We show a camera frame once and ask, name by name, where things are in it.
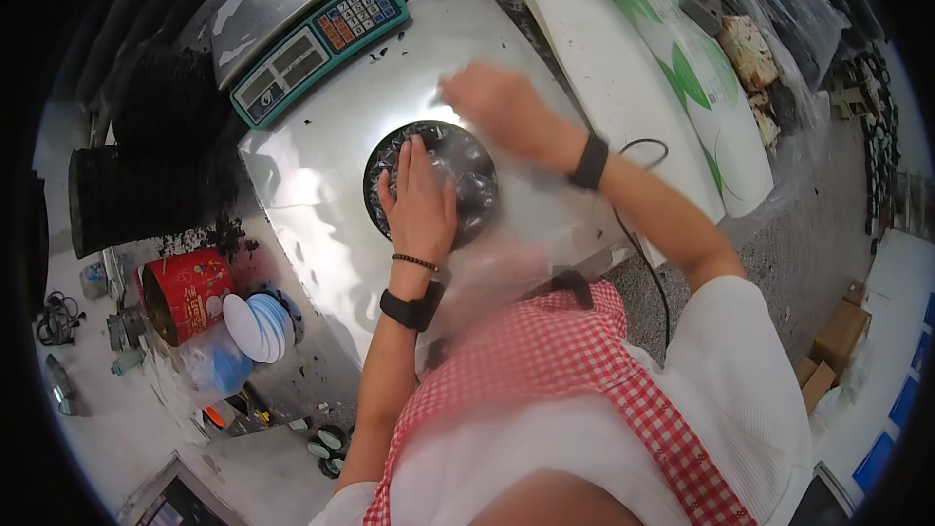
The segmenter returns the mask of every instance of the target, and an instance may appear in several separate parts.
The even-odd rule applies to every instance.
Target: white shirt
[[[659,368],[627,351],[682,414],[761,525],[787,524],[812,479],[805,405],[754,284],[721,276],[685,305]],[[400,454],[390,483],[397,525],[469,524],[499,494],[543,469],[600,486],[645,526],[689,524],[649,451],[600,395],[532,403],[457,426],[429,419]],[[342,489],[310,526],[360,524],[377,484]]]

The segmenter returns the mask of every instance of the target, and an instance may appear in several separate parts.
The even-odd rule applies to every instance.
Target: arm
[[[400,254],[438,264],[448,254],[454,229],[454,185],[439,188],[428,164],[426,146],[416,135],[399,153],[396,199],[390,177],[378,182],[380,205]],[[431,271],[418,264],[396,261],[390,272],[390,293],[404,301],[426,294]],[[362,481],[380,481],[390,439],[403,406],[415,391],[415,331],[380,314],[364,361],[357,397],[357,426],[335,493]]]
[[[587,132],[552,113],[525,76],[473,63],[443,79],[442,96],[498,146],[559,174],[572,174]],[[681,270],[694,293],[716,276],[744,276],[730,241],[665,183],[612,155],[600,192]]]

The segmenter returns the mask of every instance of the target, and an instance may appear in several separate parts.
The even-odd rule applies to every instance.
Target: wrist
[[[426,296],[432,271],[424,266],[405,261],[393,261],[390,269],[390,294],[402,301],[413,301]]]
[[[552,138],[545,151],[543,164],[560,175],[571,175],[578,169],[588,132],[565,119],[558,119],[551,128]]]

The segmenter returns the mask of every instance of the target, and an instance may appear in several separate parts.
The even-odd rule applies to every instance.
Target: beaded bracelet
[[[423,266],[427,268],[428,270],[432,271],[433,273],[438,273],[438,266],[436,266],[435,264],[427,263],[426,261],[419,260],[407,254],[393,254],[393,260],[394,261],[406,261],[409,263],[418,264],[419,266]]]

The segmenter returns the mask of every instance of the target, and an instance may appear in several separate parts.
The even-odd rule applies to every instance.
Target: person
[[[522,75],[472,63],[439,84],[489,142],[571,175],[586,131]],[[812,479],[798,382],[762,293],[730,242],[626,158],[598,189],[680,269],[691,298],[665,367],[625,341],[606,281],[590,308],[567,290],[477,323],[416,388],[416,333],[383,314],[361,376],[355,437],[311,526],[350,524],[787,524]],[[455,194],[412,137],[396,195],[380,178],[394,260],[388,292],[422,298],[449,253]]]

